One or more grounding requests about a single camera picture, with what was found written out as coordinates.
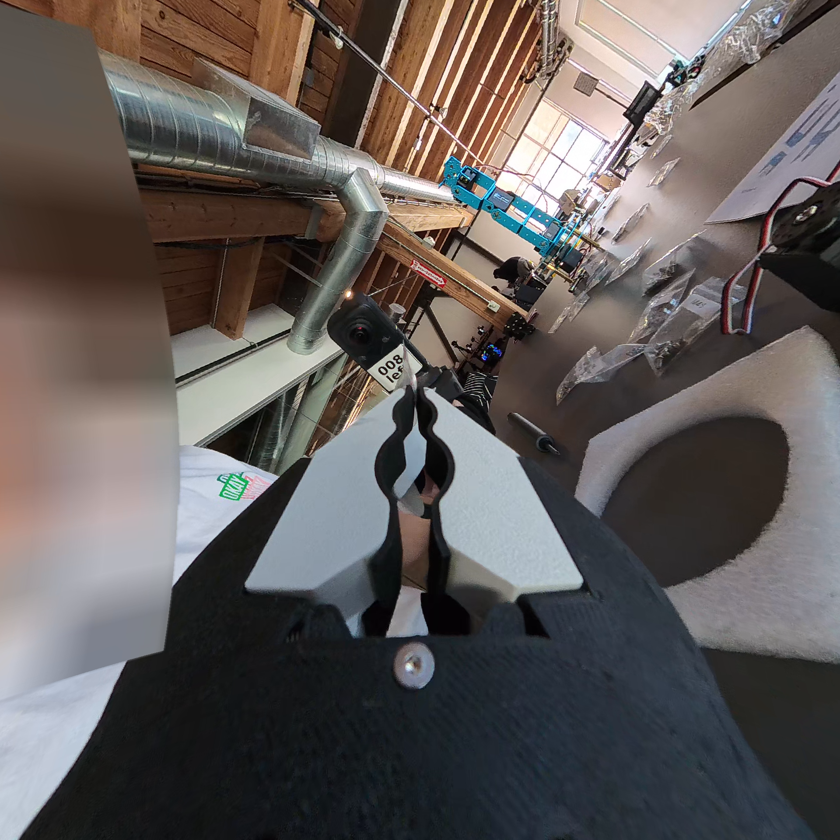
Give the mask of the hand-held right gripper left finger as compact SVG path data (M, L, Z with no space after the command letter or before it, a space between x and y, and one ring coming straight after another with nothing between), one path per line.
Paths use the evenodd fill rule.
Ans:
M397 389L305 463L245 583L247 593L335 606L386 635L402 588L393 487L417 451L417 389Z

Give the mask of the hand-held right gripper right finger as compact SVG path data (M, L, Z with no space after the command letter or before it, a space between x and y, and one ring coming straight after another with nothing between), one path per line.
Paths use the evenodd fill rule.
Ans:
M521 596L581 592L583 576L515 451L425 388L418 426L438 488L427 592L456 601L473 629Z

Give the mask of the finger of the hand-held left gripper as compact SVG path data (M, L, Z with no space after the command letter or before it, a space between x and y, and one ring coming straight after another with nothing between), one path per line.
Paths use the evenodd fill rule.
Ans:
M426 503L421 496L421 490L425 488L425 464L424 451L406 451L405 467L393 487L397 510L416 518L425 517Z

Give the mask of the black precision screwdriver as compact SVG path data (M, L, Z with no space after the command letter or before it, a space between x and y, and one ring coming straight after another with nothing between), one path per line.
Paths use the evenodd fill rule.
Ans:
M510 424L518 427L523 433L528 435L538 451L558 457L564 456L564 451L558 446L553 436L545 432L537 424L528 420L525 416L519 413L509 413L507 420Z

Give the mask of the scattered clear screw bags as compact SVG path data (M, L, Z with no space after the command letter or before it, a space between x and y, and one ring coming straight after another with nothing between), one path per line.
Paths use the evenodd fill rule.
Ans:
M565 350L586 330L560 367L557 406L625 370L666 374L716 328L721 290L758 238L758 222L711 220L758 160L745 117L740 108L696 109L630 174L606 219L616 241L599 282L588 280L587 301L554 322Z

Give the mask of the black monitor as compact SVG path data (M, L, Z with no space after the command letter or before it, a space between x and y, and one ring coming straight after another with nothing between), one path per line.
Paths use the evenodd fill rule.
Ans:
M663 92L660 87L656 87L650 82L645 81L635 98L623 112L625 120L633 125L636 130L639 129L650 110L662 98L662 95Z

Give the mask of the open instruction manual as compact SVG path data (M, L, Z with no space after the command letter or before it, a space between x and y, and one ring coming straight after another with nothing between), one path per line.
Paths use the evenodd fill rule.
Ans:
M796 177L826 181L838 160L839 76L835 76L709 216L707 224L764 215Z

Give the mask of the crumpled large plastic wrapping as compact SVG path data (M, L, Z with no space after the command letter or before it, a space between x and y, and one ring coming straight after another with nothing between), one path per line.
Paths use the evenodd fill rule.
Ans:
M798 25L811 23L833 5L823 1L743 2L705 45L667 69L664 93L644 118L639 135L646 144L670 134L674 124L703 95L747 70Z

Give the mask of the white foam frame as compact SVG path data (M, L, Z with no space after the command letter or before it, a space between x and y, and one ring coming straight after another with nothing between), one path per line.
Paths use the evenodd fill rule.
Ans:
M784 495L735 559L666 593L703 647L837 664L838 361L804 326L591 438L575 498L602 515L621 478L672 434L721 418L778 424Z

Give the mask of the metal ventilation duct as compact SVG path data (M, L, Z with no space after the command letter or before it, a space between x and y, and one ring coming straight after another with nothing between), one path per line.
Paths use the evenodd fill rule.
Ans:
M338 240L292 325L288 347L311 354L327 321L382 236L383 195L455 203L452 190L378 163L320 134L317 121L277 94L196 59L195 87L98 50L132 161L284 188L334 193L345 212Z

